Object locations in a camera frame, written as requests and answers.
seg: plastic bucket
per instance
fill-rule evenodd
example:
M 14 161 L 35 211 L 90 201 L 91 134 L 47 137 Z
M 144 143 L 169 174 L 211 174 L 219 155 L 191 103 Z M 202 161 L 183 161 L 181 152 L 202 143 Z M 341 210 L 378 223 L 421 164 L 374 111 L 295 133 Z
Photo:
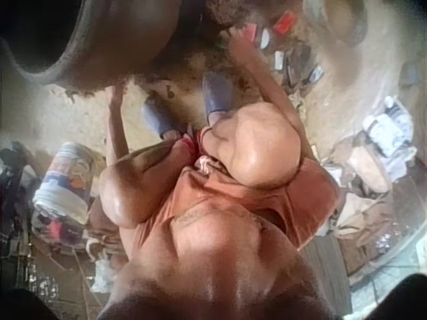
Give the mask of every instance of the plastic bucket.
M 94 170 L 90 149 L 78 143 L 64 143 L 34 194 L 36 210 L 86 224 Z

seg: skin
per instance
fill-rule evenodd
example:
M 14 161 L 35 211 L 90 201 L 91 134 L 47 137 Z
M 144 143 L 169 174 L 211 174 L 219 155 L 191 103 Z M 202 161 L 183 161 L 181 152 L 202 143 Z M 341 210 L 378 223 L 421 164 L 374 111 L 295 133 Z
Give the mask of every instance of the skin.
M 254 76 L 273 105 L 252 105 L 232 116 L 211 115 L 213 134 L 203 138 L 203 148 L 235 179 L 252 174 L 247 184 L 274 187 L 293 174 L 278 169 L 286 152 L 280 149 L 284 136 L 299 142 L 292 151 L 299 154 L 288 163 L 290 167 L 295 161 L 298 164 L 300 156 L 312 157 L 304 126 L 252 45 L 235 33 L 229 40 L 231 58 Z M 116 102 L 119 109 L 120 99 Z M 113 113 L 111 116 L 109 121 L 115 121 Z M 271 142 L 267 147 L 259 142 L 251 145 L 248 139 L 251 126 L 257 125 L 254 117 L 260 116 L 270 124 L 262 128 L 267 133 L 258 130 L 261 142 Z M 249 125 L 240 127 L 242 118 Z M 201 199 L 179 217 L 154 228 L 145 243 L 132 251 L 135 228 L 158 211 L 181 170 L 192 165 L 195 156 L 181 136 L 172 132 L 164 135 L 169 139 L 162 144 L 117 161 L 123 156 L 118 151 L 125 151 L 114 147 L 121 141 L 116 138 L 123 127 L 108 128 L 107 142 L 111 141 L 110 150 L 116 156 L 110 157 L 113 164 L 101 175 L 101 202 L 109 220 L 119 226 L 129 263 L 119 273 L 101 319 L 123 319 L 124 314 L 129 319 L 142 315 L 164 319 L 162 312 L 180 319 L 283 319 L 284 315 L 286 319 L 328 319 L 315 277 L 278 227 L 277 214 L 270 210 L 249 212 L 230 199 Z M 238 145 L 244 133 L 246 158 Z M 137 302 L 130 307 L 134 299 Z M 117 314 L 112 311 L 115 308 L 119 308 Z

